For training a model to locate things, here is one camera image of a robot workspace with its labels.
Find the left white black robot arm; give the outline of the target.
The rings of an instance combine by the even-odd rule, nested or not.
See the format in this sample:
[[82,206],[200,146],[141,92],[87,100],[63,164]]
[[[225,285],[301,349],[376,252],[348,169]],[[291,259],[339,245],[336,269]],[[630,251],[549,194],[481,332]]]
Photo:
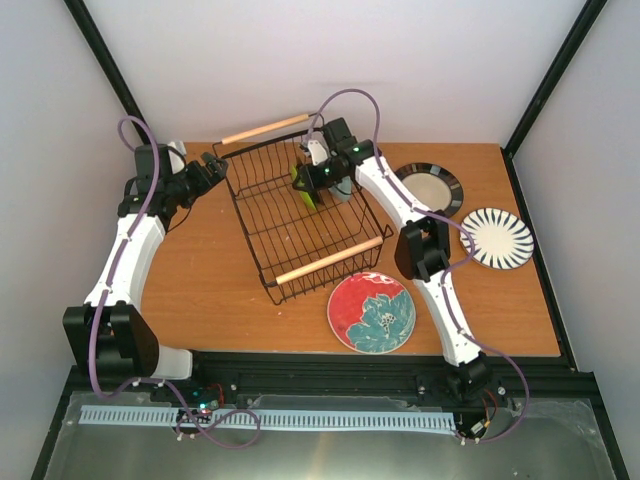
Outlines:
[[173,217],[222,182],[228,164],[211,153],[188,162],[174,142],[140,146],[134,162],[136,174],[124,187],[107,263],[83,304],[66,309],[63,327],[91,383],[102,376],[173,380],[177,395],[197,402],[207,393],[207,376],[193,368],[191,351],[160,343],[141,314],[141,300]]

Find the red and teal flower plate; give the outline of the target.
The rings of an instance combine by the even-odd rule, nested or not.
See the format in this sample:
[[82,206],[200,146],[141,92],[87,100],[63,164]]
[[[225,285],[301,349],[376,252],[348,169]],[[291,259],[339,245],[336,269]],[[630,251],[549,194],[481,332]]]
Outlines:
[[409,340],[416,308],[409,291],[396,279],[379,272],[360,272],[332,291],[327,318],[332,332],[347,348],[382,355]]

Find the plain lime green plate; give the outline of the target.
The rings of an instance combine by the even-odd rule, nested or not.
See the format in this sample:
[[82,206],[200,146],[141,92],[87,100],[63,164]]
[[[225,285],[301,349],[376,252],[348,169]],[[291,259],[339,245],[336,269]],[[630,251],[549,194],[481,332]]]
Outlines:
[[310,192],[305,189],[305,185],[302,177],[298,172],[296,166],[290,168],[292,188],[298,192],[305,206],[311,211],[316,211],[317,206],[320,204],[319,197],[316,192]]

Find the black wire dish rack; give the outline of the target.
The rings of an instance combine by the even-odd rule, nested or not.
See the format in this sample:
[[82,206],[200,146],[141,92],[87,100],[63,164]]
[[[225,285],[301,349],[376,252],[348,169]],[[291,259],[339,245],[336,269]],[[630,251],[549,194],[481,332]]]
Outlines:
[[234,209],[274,304],[375,267],[384,241],[393,234],[359,186],[347,202],[321,191],[313,206],[307,204],[293,187],[293,170],[305,161],[300,148],[305,133],[268,133],[262,141],[212,145],[228,164]]

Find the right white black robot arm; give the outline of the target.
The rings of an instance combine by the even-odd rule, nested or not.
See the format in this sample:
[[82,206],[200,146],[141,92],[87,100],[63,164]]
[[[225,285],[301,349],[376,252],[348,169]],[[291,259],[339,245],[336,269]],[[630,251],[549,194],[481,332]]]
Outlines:
[[443,388],[453,401],[469,401],[490,382],[491,368],[473,340],[454,289],[449,235],[454,222],[413,195],[374,142],[357,141],[344,119],[319,132],[321,141],[312,130],[302,137],[300,149],[308,161],[298,167],[300,188],[315,192],[349,178],[383,208],[398,230],[396,267],[418,288],[436,326],[448,364]]

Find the green striped rim plate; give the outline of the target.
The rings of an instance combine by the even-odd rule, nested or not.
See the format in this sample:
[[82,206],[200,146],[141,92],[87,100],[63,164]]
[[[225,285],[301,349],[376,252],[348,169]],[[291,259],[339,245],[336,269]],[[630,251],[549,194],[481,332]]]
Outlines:
[[524,266],[535,249],[533,234],[515,214],[484,207],[470,212],[461,226],[474,244],[473,260],[494,270]]

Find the mint green flower plate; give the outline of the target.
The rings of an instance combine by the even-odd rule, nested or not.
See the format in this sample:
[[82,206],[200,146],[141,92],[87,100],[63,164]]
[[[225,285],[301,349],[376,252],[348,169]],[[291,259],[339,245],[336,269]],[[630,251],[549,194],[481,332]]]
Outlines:
[[352,195],[352,181],[350,177],[344,177],[329,188],[329,192],[339,201],[348,202]]

